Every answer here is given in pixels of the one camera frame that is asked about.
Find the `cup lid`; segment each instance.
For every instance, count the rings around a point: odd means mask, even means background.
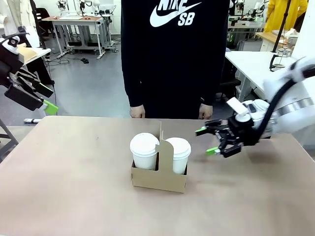
[[[130,150],[136,154],[150,155],[155,153],[158,139],[149,133],[137,134],[130,142]]]
[[[174,148],[174,158],[182,158],[191,153],[191,146],[186,139],[170,138],[167,139]]]

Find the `yellow raincoat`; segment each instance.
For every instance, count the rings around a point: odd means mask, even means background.
[[[287,2],[287,0],[270,0],[268,4],[268,20],[265,26],[265,32],[280,29]],[[307,5],[307,0],[291,0],[289,14],[285,22],[285,30],[290,30],[294,27],[296,19],[306,12]]]

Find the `paper cup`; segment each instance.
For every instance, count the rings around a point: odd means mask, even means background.
[[[137,168],[156,169],[158,155],[156,145],[159,145],[159,141],[153,134],[141,133],[133,137],[130,142],[130,150]]]
[[[188,157],[191,154],[189,142],[181,138],[167,139],[174,148],[173,172],[183,175],[185,173]]]

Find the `cardboard box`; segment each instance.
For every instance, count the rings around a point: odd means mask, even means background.
[[[136,168],[133,161],[131,166],[132,184],[137,187],[184,193],[187,180],[187,166],[184,175],[173,172],[174,148],[163,139],[161,126],[159,135],[154,133],[154,129],[153,127],[153,132],[148,132],[159,139],[159,145],[156,147],[158,151],[156,169],[152,171]]]

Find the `person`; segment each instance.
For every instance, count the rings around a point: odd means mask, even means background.
[[[0,0],[0,24],[4,25],[4,33],[7,36],[17,33],[19,27],[36,29],[30,0]],[[42,58],[28,63],[27,68],[31,73],[37,72],[43,84],[52,84]]]
[[[122,0],[122,70],[132,118],[211,118],[229,2]]]
[[[264,32],[279,30],[281,27],[288,0],[270,0],[267,11],[267,23]],[[306,12],[307,0],[291,0],[290,9],[285,22],[284,30],[294,27],[296,19]]]

